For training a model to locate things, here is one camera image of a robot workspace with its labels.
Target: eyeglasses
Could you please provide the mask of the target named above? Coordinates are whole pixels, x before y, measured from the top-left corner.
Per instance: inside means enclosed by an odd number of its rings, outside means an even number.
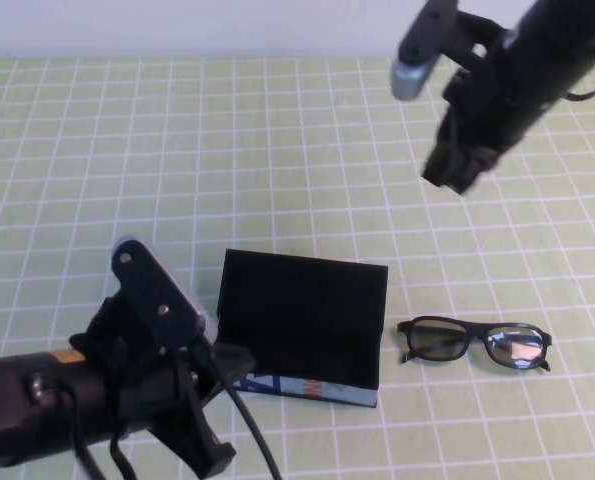
[[[473,323],[452,318],[424,316],[397,325],[405,333],[410,351],[402,358],[449,362],[462,357],[472,339],[484,342],[488,355],[504,367],[550,372],[546,349],[552,337],[525,323]]]

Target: open box lid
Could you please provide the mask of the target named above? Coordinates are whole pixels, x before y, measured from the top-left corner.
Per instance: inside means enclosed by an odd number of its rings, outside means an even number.
[[[218,340],[247,347],[254,372],[377,390],[388,267],[226,252]]]

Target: green grid mat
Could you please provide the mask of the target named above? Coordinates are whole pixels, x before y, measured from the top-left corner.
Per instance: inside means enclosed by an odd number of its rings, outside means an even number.
[[[419,178],[453,68],[410,104],[388,72],[354,58],[0,60],[0,355],[82,331],[117,288],[108,261],[126,233],[213,311],[229,247],[388,265],[377,409],[245,396],[285,478],[595,479],[595,99],[556,106],[461,198]],[[539,325],[552,372],[476,346],[402,366],[393,329],[420,314]],[[268,478],[229,400],[207,414],[238,451],[225,477]],[[148,434],[123,447],[140,479],[193,478]],[[71,454],[0,470],[48,477],[84,478]]]

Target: white wall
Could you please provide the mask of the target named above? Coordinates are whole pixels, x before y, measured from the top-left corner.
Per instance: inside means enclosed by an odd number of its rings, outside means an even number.
[[[0,0],[0,56],[394,53],[424,0]],[[532,0],[462,0],[511,27]]]

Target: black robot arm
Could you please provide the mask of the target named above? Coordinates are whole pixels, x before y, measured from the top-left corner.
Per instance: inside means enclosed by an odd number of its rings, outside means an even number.
[[[557,101],[595,94],[569,93],[595,67],[595,0],[537,0],[512,30],[457,0],[429,0],[393,63],[395,98],[414,100],[442,55],[461,68],[444,89],[449,107],[423,177],[462,194]]]
[[[217,439],[203,408],[226,390],[280,478],[232,387],[253,357],[214,343],[216,323],[143,243],[122,239],[111,264],[121,286],[70,338],[73,349],[0,358],[0,467],[73,449],[89,478],[102,480],[87,446],[110,440],[123,478],[134,480],[119,440],[148,430],[198,478],[212,477],[235,450]]]

